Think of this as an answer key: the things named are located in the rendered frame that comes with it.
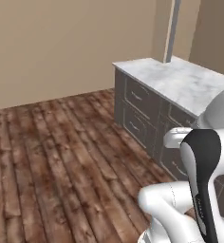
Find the grey cabinet with marble top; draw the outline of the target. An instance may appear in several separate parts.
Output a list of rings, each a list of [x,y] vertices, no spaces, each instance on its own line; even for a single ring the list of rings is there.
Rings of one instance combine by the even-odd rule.
[[[163,136],[170,129],[181,126],[168,120],[167,103],[179,107],[196,120],[209,102],[220,91],[224,90],[224,75],[178,57],[174,57],[170,63],[165,64],[146,58],[117,62],[114,67],[114,119],[126,131],[128,130],[123,124],[123,109],[129,106],[139,112],[135,106],[125,99],[126,79],[128,77],[132,78],[159,96],[159,114],[156,123],[151,123],[139,112],[156,129],[155,146],[153,151],[149,152],[140,145],[165,170],[160,163],[162,150],[165,148],[163,146]]]

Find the grey narrow drawer front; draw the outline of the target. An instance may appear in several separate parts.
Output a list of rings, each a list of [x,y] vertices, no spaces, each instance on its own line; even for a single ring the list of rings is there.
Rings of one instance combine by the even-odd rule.
[[[184,127],[190,127],[195,121],[194,117],[171,103],[167,103],[167,118],[169,121]]]
[[[160,163],[174,179],[188,179],[178,149],[163,148]]]

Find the grey wide drawer front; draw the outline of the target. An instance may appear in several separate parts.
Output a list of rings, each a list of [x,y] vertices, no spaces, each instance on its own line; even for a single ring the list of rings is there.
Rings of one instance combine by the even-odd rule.
[[[137,100],[131,91],[142,98]],[[151,123],[156,123],[159,114],[159,96],[146,86],[128,77],[126,79],[125,99],[135,106]]]
[[[129,122],[141,128],[138,132],[134,130]],[[126,106],[123,109],[124,127],[132,134],[132,136],[149,152],[153,151],[155,146],[156,129],[135,109]]]

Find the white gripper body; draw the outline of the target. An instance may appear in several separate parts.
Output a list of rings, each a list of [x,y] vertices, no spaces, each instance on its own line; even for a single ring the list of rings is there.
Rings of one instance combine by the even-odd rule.
[[[179,149],[191,131],[191,127],[174,127],[170,129],[163,137],[164,146],[166,148]]]

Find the grey and white vertical post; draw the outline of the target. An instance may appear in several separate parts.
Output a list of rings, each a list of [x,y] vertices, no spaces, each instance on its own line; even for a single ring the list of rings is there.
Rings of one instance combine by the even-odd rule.
[[[176,28],[177,28],[177,19],[179,13],[181,0],[172,0],[172,10],[170,12],[170,21],[168,27],[168,35],[167,35],[167,42],[166,42],[166,50],[164,55],[164,62],[170,63],[172,54],[173,54],[173,47],[174,41],[176,36]]]

